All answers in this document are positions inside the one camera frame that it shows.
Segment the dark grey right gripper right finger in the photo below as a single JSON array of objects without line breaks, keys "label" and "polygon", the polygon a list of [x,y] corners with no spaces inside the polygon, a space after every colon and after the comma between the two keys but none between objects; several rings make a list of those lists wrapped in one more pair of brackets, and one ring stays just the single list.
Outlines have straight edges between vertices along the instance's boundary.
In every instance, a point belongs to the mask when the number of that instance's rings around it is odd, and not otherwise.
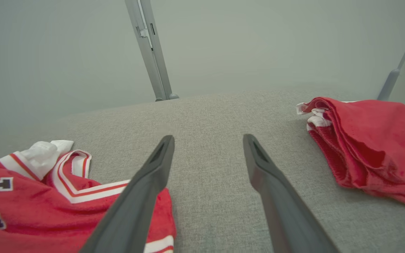
[{"label": "dark grey right gripper right finger", "polygon": [[254,135],[243,136],[243,150],[250,183],[262,199],[274,252],[339,252]]}]

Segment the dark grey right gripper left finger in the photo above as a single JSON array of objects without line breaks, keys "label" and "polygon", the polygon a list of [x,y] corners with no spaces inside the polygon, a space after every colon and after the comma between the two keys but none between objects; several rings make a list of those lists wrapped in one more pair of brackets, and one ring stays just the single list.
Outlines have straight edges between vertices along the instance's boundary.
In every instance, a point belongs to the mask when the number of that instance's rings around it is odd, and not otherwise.
[{"label": "dark grey right gripper left finger", "polygon": [[167,186],[175,138],[164,136],[100,221],[82,253],[142,253],[156,197]]}]

